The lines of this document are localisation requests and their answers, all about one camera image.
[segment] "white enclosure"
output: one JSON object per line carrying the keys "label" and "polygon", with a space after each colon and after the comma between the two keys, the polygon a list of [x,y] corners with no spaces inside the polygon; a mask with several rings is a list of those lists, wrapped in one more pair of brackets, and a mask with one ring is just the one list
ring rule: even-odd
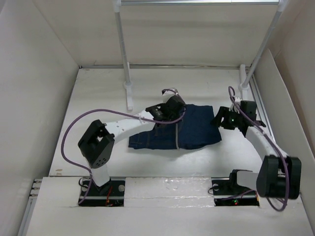
{"label": "white enclosure", "polygon": [[[314,95],[308,81],[315,4],[298,1],[296,12],[290,8],[280,19],[268,44],[273,54],[265,50],[249,90],[265,131],[302,161],[301,197],[279,214],[265,199],[259,208],[214,207],[205,192],[209,177],[226,177],[232,169],[258,172],[261,165],[241,133],[224,129],[220,143],[194,151],[133,150],[121,141],[108,171],[128,177],[125,207],[77,207],[77,182],[88,173],[61,157],[66,127],[95,108],[127,112],[112,1],[0,0],[0,235],[313,235]],[[132,114],[159,103],[169,87],[187,103],[212,105],[215,114],[230,105],[227,87],[237,89],[239,66],[249,69],[277,10],[276,0],[233,2],[122,7]],[[287,17],[290,24],[283,23]],[[66,141],[68,158],[87,166],[77,147],[87,126],[120,118],[100,113],[78,122]],[[19,232],[33,180],[43,177],[33,215]],[[170,182],[177,183],[171,191]]]}

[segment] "black bracket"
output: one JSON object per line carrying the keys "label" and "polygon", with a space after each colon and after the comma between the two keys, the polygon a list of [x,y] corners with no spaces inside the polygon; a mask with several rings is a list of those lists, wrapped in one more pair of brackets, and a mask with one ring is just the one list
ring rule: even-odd
{"label": "black bracket", "polygon": [[[297,199],[300,194],[302,163],[297,157],[285,159],[289,173],[289,199]],[[273,155],[265,156],[258,177],[257,192],[262,197],[284,198],[285,176],[284,166],[280,158]]]}
{"label": "black bracket", "polygon": [[92,169],[106,164],[113,150],[114,134],[110,134],[105,126],[100,120],[93,121],[78,143],[82,155]]}
{"label": "black bracket", "polygon": [[184,106],[185,102],[180,97],[174,95],[166,103],[146,108],[146,112],[150,112],[154,120],[173,121],[181,116],[181,110]]}
{"label": "black bracket", "polygon": [[[257,125],[266,127],[264,122],[256,120],[257,105],[254,101],[241,101],[240,109]],[[223,127],[224,129],[234,130],[238,128],[244,137],[246,136],[247,128],[252,124],[235,111],[230,111],[228,107],[220,107],[219,112],[211,121],[212,125]]]}

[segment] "white pole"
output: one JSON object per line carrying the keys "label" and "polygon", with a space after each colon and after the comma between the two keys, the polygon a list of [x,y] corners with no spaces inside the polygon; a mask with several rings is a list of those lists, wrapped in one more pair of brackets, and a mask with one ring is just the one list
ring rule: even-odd
{"label": "white pole", "polygon": [[127,60],[127,54],[126,54],[126,48],[125,48],[122,20],[120,18],[120,7],[122,6],[121,0],[113,0],[113,6],[114,6],[114,11],[115,11],[119,45],[120,45],[120,50],[122,54],[124,73],[125,73],[124,88],[126,89],[127,109],[132,110],[133,109],[132,90],[131,90],[132,81],[130,80],[129,63]]}
{"label": "white pole", "polygon": [[267,31],[261,45],[260,45],[260,48],[258,50],[257,55],[256,55],[254,61],[252,62],[252,66],[250,68],[250,71],[248,72],[245,81],[240,84],[240,88],[242,90],[248,90],[250,79],[251,79],[251,77],[252,77],[252,75],[253,75],[253,73],[254,73],[257,65],[258,65],[258,62],[261,58],[262,53],[264,52],[264,50],[266,48],[266,45],[267,45],[268,40],[271,36],[271,33],[274,30],[274,28],[276,27],[276,24],[277,24],[281,14],[282,14],[282,12],[284,11],[284,9],[286,7],[286,4],[287,4],[287,0],[280,0],[276,14],[275,14],[275,16],[274,16],[274,18],[273,18],[273,20],[272,20],[272,22],[268,28],[268,31]]}

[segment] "pole base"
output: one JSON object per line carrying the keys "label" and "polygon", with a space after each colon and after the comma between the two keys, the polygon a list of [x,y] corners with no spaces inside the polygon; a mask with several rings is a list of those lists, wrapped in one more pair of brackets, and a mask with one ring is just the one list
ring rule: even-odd
{"label": "pole base", "polygon": [[246,79],[246,70],[245,65],[240,65],[240,84],[238,86],[238,90],[241,92],[241,99],[242,100],[248,100],[248,90],[250,89],[250,86],[244,86],[243,83]]}

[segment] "metal rod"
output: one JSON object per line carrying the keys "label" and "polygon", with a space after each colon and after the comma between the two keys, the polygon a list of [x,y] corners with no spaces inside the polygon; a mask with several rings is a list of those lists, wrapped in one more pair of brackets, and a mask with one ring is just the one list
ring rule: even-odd
{"label": "metal rod", "polygon": [[252,63],[252,66],[251,66],[251,68],[250,68],[250,71],[248,72],[247,77],[246,77],[245,81],[244,81],[243,84],[242,84],[242,87],[243,87],[243,88],[246,88],[246,87],[248,86],[248,84],[249,84],[249,82],[250,82],[250,79],[251,79],[251,77],[252,77],[252,75],[253,75],[253,73],[254,73],[254,71],[255,71],[257,65],[258,65],[258,62],[259,62],[259,60],[260,60],[260,58],[261,58],[261,55],[262,55],[263,51],[264,51],[265,48],[266,48],[266,45],[267,45],[268,40],[269,40],[269,38],[270,38],[270,36],[271,36],[271,33],[272,33],[272,31],[274,30],[274,28],[276,27],[276,24],[277,24],[277,22],[278,22],[278,19],[279,19],[280,16],[281,16],[281,13],[282,13],[281,11],[277,11],[276,14],[275,14],[275,16],[274,16],[274,18],[272,19],[272,22],[271,22],[271,24],[270,24],[270,27],[269,27],[269,29],[268,29],[268,31],[267,31],[267,33],[266,33],[266,35],[265,35],[265,37],[264,37],[264,39],[263,39],[261,45],[260,45],[260,48],[259,48],[259,50],[258,50],[258,53],[257,53],[256,57],[255,57],[255,59],[254,59],[254,61],[253,61],[253,63]]}
{"label": "metal rod", "polygon": [[279,0],[122,0],[122,6],[139,6],[139,5],[227,5],[227,4],[275,4],[277,5]]}
{"label": "metal rod", "polygon": [[130,84],[128,60],[127,60],[127,55],[126,55],[126,48],[125,48],[123,27],[122,27],[122,20],[120,18],[120,12],[115,12],[115,17],[116,17],[116,25],[117,25],[117,31],[118,31],[120,50],[122,53],[123,67],[124,67],[124,72],[125,72],[125,80],[126,80],[127,84]]}

